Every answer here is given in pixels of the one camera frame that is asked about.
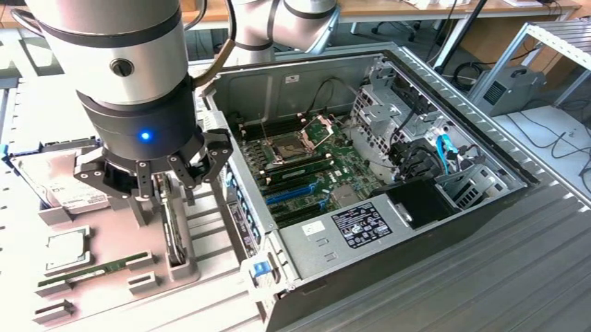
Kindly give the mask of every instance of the metal rack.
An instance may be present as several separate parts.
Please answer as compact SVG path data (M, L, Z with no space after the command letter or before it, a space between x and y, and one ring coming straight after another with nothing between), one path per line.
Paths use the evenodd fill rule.
M487 75L483 83L471 92L470 100L472 102L483 98L495 82L496 75L506 67L527 37L536 38L558 53L586 68L583 75L575 80L572 85L556 99L554 103L555 105L564 101L571 92L588 77L591 71L591 21L587 19L576 19L571 21L526 23L510 43L506 52L500 56L490 75ZM527 65L534 57L535 54L531 54L531 56L523 61L523 64Z

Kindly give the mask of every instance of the green circuit board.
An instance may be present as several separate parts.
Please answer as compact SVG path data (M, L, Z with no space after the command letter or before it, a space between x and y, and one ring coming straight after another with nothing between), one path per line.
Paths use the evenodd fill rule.
M315 184L314 191L310 194L268 204L268 209L280 228L343 208L347 206L347 202L364 200L371 192L384 184L364 164L364 159L350 144L348 138L338 125L334 124L331 129L334 134L319 144L328 135L326 125L316 120L306 127L307 139L315 145L319 144L312 152L304 149L304 145L299 146L302 141L299 131L267 139L243 142L242 144L242 153L247 159L252 175L258 179L259 189L266 199ZM290 144L291 149L282 146L282 144ZM284 176L290 176L284 184L288 185L290 182L298 181L298 185L272 194L266 194L272 185L267 186L266 177L260 175L260 171L262 169L272 169L275 166L274 160L276 160L276 155L280 153L286 157L282 165L310 160L306 158L311 156L318 157L330 154L331 158L295 167L295 172L284 172ZM336 198L335 194L338 192L348 192L348 198Z

